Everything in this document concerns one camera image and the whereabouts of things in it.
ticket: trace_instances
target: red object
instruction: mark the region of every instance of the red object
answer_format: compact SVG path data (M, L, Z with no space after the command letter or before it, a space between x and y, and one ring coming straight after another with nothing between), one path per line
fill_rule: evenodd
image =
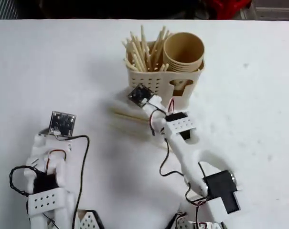
M241 8L250 4L251 0L206 0L206 2L208 6L215 9L217 20L229 20Z

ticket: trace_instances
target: cable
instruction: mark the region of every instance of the cable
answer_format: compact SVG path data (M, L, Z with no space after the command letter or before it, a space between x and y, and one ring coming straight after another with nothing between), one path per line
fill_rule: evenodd
M195 205L195 206L201 206L201 205L203 205L204 203L206 203L206 200L207 200L207 197L202 197L202 198L199 198L199 199L196 199L196 200L194 200L194 201L191 201L188 197L187 197L187 195L189 194L189 192L190 192L190 190L191 190L191 184L190 183L188 183L188 190L186 191L186 193L185 193L185 197L186 197L186 200L190 203L190 204L192 204L192 205Z
M149 104L149 105L151 105L151 106L155 107L155 108L156 108L156 110L158 110L158 111L160 111L160 112L164 113L165 115L167 115L167 113L166 113L164 110L161 110L159 107L155 106L154 104L151 104L151 103L149 103L149 102L146 102L146 104Z
M57 135L55 135L55 134L53 134L53 135L54 135L54 137L55 137L58 141L60 141L60 142L64 142L64 141L67 140L67 138L60 139Z
M165 113L163 110L161 110L161 109L156 109L156 110L154 110L154 111L150 114L150 117L149 117L149 125L150 125L150 130L151 130L153 136L155 136L155 130L154 130L153 125L152 125L152 119L153 119L153 114L154 114L156 111L160 111L160 112L162 112L163 114L166 114L166 113Z
M48 174L48 168L49 168L49 162L50 162L50 159L49 159L49 155L53 152L63 152L64 153L64 160L66 161L66 158L67 158L67 153L66 151L64 151L63 149L54 149L54 150L51 150L48 154L48 160L47 160L47 164L46 164L46 168L45 168L45 172L46 174Z
M206 174L205 174L205 172L204 172L204 170L203 170L203 167L202 167L201 163L198 162L198 165L199 165L199 167L200 167L200 169L201 169L201 171L202 171L202 173L203 173L203 176L206 177Z
M172 98L169 102L169 106L168 106L168 113L170 112L170 109L172 107L172 112L174 113L174 98Z
M186 216L187 215L187 212L185 213L182 213L181 215L179 215L179 217L176 218L176 221L175 221L175 228L178 229L178 225L177 225L177 222L179 219L181 219L182 217Z
M90 139L87 135L79 135L79 136L69 137L69 138L65 139L65 141L68 141L68 140L74 140L74 139L82 138L82 137L87 139L87 147L86 147L86 151L85 151L83 163L82 163L82 168L81 168L80 188L79 188L79 194L78 194L76 206L75 206L74 213L73 213L72 229L75 228L75 219L76 219L76 215L77 215L77 209L78 209L79 201L81 199L81 195L82 195L82 191L83 191L83 174L84 174L85 161L86 161L86 157L87 157L87 153L88 153L88 149L89 149L89 145L90 145Z
M204 223L204 222L203 223L199 223L199 225L205 225L204 229L207 229L207 227L208 227L207 223Z
M195 210L195 225L196 225L196 229L199 229L199 225L198 225L198 209L200 208L200 206L196 207Z
M53 223L54 227L56 227L57 229L59 229L58 226L56 225L56 223L55 223L55 221L54 221L53 219L47 217L47 215L44 214L44 213L43 213L43 215L44 215L46 218L48 218L48 219Z
M171 174L173 174L173 173L177 173L177 174L179 174L179 175L181 175L181 176L183 177L183 174L182 174L181 172L176 171L176 170L171 171L171 172L166 173L166 174L162 174L162 173L161 173L161 169L162 169L162 167L164 166L164 164L166 163L166 161L168 160L169 155L170 155L169 142L168 142L168 140L167 140L166 138L164 139L164 141L167 143L167 155L165 156L165 159L163 160L162 164L160 165L159 174L160 174L161 176L163 176L163 177L167 177L167 176L169 176L169 175L171 175Z
M13 175L13 173L14 173L16 170L21 169L21 168L28 168L28 169L34 171L34 172L36 173L37 177L38 177L39 175L41 175L41 174L44 174L44 172L42 172L42 171L40 171L40 170L38 170L38 169L36 169L35 167L32 167L32 166L17 166L17 167L15 167L15 168L13 168L13 169L11 170L10 176L9 176L9 177L10 177L10 187L11 187L12 189L14 189L16 192L18 192L19 194L28 197L28 196L30 195L29 193L27 193L26 191L21 191L20 189L16 188L16 187L14 186L13 182L12 182L12 175Z

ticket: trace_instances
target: paper cup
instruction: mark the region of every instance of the paper cup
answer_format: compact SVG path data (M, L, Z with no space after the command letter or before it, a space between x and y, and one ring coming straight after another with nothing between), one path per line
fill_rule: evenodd
M187 68L182 68L182 67L177 67L177 66L173 66L173 65L169 65L169 71L173 71L173 72L177 72L177 73L179 73L179 72L184 72L184 73L192 73L192 72L195 72L195 71L199 71L200 69L202 69L203 68L203 61L202 61L202 63L201 63L201 65L199 66L199 68L198 69L196 69L196 70L193 70L193 69L187 69Z
M170 67L192 72L203 62L204 44L192 33L180 32L170 36L163 46L163 62Z

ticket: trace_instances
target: black wire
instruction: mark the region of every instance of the black wire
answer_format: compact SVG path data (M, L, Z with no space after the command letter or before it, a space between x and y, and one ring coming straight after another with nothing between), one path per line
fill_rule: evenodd
M177 173L177 174L183 176L183 174L182 174L181 172L178 172L178 171L176 171L176 170L171 171L171 172L166 173L166 174L162 174L162 173L161 173L161 169L162 169L162 167L164 166L164 164L166 163L166 161L168 160L169 155L170 155L170 146L169 146L169 142L168 142L168 140L167 140L166 138L164 139L164 141L167 143L167 155L165 156L164 161L163 161L162 164L160 165L160 168L159 168L159 174L160 174L161 176L163 176L163 177L167 177L167 176L169 176L169 175L171 175L171 174L173 174L173 173Z
M149 105L151 105L151 106L153 106L153 107L155 107L156 110L158 110L158 111L164 113L165 115L167 115L167 113L166 113L164 110L161 110L159 107L155 106L154 104L151 104L151 103L149 103L149 102L146 102L146 103L149 104Z
M195 210L195 224L196 224L196 229L199 229L199 225L198 225L198 209L200 208L200 206L196 207Z
M203 173L203 176L206 177L206 174L205 174L205 172L203 171L203 167L202 167L201 163L198 162L198 165L199 165L199 167L200 167L200 169L201 169L201 171L202 171L202 173Z
M149 123L150 123L150 130L151 130L153 136L155 136L155 130L154 130L153 126L152 126L152 118L153 118L153 114L155 113L155 111L160 111L161 112L162 110L156 109L156 110L153 110L153 112L150 114Z
M41 174L44 174L44 172L36 169L36 168L33 167L33 166L17 166L17 167L15 167L15 168L13 168L13 169L11 170L10 176L9 176L9 177L10 177L10 187L11 187L12 189L14 189L16 192L18 192L19 194L28 197L30 194L27 193L26 191L21 191L20 189L16 188L16 187L14 186L14 184L13 184L13 181L12 181L12 175L13 175L13 173L14 173L16 170L22 169L22 168L28 168L28 169L34 171L37 176L39 176L39 175L41 175Z
M57 229L59 229L58 226L56 225L56 223L55 223L55 221L54 221L53 219L47 217L47 215L44 214L44 213L43 213L43 215L44 215L46 218L48 218L48 219L53 223L54 227L56 227Z
M85 151L84 159L83 159L83 163L82 163L80 188L79 188L79 194L78 194L76 206L75 206L74 213L73 213L72 229L74 229L74 227L75 227L75 219L76 219L76 215L77 215L77 209L78 209L79 201L80 201L81 195L82 195L83 174L84 174L85 161L86 161L86 157L87 157L87 153L88 153L88 149L89 149L89 145L90 145L90 139L87 135L79 135L79 136L69 137L69 138L65 139L65 141L68 141L68 140L73 140L73 139L82 138L82 137L87 139L87 147L86 147L86 151Z
M184 196L186 197L186 200L187 200L190 204L195 205L195 206L198 206L197 204L195 204L195 202L200 201L200 200L207 199L207 197L202 197L202 198L196 199L196 200L194 200L194 201L191 201L191 200L187 197L187 195L189 194L189 192L190 192L190 190L191 190L191 184L188 183L188 186L189 186L189 188L188 188L188 190L186 191L186 193L185 193Z

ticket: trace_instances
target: white plastic part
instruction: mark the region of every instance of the white plastic part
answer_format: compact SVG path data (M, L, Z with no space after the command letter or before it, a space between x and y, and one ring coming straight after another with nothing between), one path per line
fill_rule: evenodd
M52 150L60 151L50 154ZM65 154L66 159L69 160L71 141L58 141L52 135L37 134L35 136L31 156L26 165L46 172L48 164L47 174L56 174L56 183L59 188L33 194L36 174L29 169L24 170L24 175L28 180L27 191L31 194L28 197L28 207L32 229L56 228L52 223L48 225L48 219L43 214L51 215L58 228L71 228L75 196L65 189ZM76 217L75 229L78 228L79 218Z
M29 216L66 206L66 190L54 188L45 192L29 195Z
M178 119L172 122L167 122L165 131L171 134L178 134L180 132L196 128L195 121L191 117Z
M88 211L80 222L80 229L99 229L94 214Z
M156 107L164 110L159 96L153 96L149 103L143 106L143 110L148 116ZM158 130L164 127L164 137L168 140L173 153L181 164L186 183L190 183L191 189L202 197L207 196L208 188L203 180L203 173L198 165L199 162L206 162L220 171L229 170L231 173L235 172L235 167L230 159L214 148L202 134L197 133L195 121L189 115L187 118L166 122L164 115L159 114L153 118L152 125L154 129L157 128ZM190 131L191 138L184 140L180 133L187 130ZM234 195L239 208L245 210L243 192L238 190ZM180 212L188 212L188 216L195 216L194 205L189 204L189 206L180 207L179 210ZM201 211L206 213L206 218L208 219L205 221L210 222L222 222L231 216L241 214L240 210L228 214L221 198L208 201L201 206Z
M52 135L37 134L34 138L31 156L26 161L26 165L46 172L46 164L49 159L48 174L55 173L58 186L65 187L64 153L53 153L49 155L49 152L55 149L64 150L67 154L67 159L69 159L71 141L58 141ZM28 180L27 192L31 194L33 193L36 174L32 170L25 169L24 176Z

